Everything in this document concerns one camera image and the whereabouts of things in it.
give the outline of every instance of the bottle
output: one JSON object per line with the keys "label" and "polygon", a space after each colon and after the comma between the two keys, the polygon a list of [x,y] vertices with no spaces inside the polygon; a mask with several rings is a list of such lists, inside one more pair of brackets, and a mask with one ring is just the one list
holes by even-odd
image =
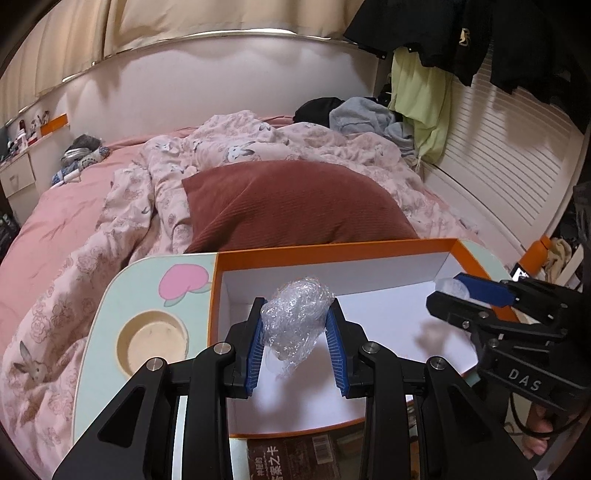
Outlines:
{"label": "bottle", "polygon": [[548,258],[548,250],[552,246],[550,239],[543,235],[542,238],[536,240],[527,249],[521,260],[519,266],[527,272],[530,277],[535,277],[540,269],[544,266]]}
{"label": "bottle", "polygon": [[27,132],[24,128],[21,128],[18,131],[17,139],[15,140],[15,143],[17,144],[19,153],[23,152],[25,150],[25,148],[28,147]]}

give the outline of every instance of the pink peach decal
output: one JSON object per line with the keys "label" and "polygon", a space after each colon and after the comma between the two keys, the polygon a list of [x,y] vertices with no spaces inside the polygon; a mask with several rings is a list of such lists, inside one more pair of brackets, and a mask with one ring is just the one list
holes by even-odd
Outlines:
{"label": "pink peach decal", "polygon": [[173,265],[160,280],[158,294],[164,299],[165,307],[180,302],[187,293],[204,293],[211,290],[209,273],[201,265]]}

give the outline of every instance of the hanging clothes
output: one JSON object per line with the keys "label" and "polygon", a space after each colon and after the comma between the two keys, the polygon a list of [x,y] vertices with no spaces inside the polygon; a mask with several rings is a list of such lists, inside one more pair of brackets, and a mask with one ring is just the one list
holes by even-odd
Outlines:
{"label": "hanging clothes", "polygon": [[492,0],[365,0],[344,36],[382,58],[408,47],[423,66],[470,86],[491,40],[491,15]]}
{"label": "hanging clothes", "polygon": [[423,66],[453,73],[466,86],[493,40],[491,83],[529,90],[556,105],[581,132],[591,119],[591,85],[537,0],[365,0],[345,38],[381,58],[399,47]]}
{"label": "hanging clothes", "polygon": [[452,112],[453,75],[421,64],[418,53],[398,48],[392,62],[390,110],[414,127],[419,160],[436,162],[443,152]]}

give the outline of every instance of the gray cloth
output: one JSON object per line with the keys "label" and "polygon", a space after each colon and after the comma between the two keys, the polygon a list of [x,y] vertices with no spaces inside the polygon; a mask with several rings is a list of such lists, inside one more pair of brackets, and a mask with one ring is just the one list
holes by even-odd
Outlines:
{"label": "gray cloth", "polygon": [[364,97],[353,97],[329,114],[330,129],[343,135],[374,132],[395,143],[403,157],[414,155],[413,128],[394,113]]}

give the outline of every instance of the bubble wrap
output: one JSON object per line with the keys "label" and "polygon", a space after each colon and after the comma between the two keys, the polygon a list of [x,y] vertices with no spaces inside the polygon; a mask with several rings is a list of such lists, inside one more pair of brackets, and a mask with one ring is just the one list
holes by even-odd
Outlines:
{"label": "bubble wrap", "polygon": [[313,350],[324,331],[335,296],[316,278],[306,277],[279,289],[261,309],[265,345],[293,372]]}

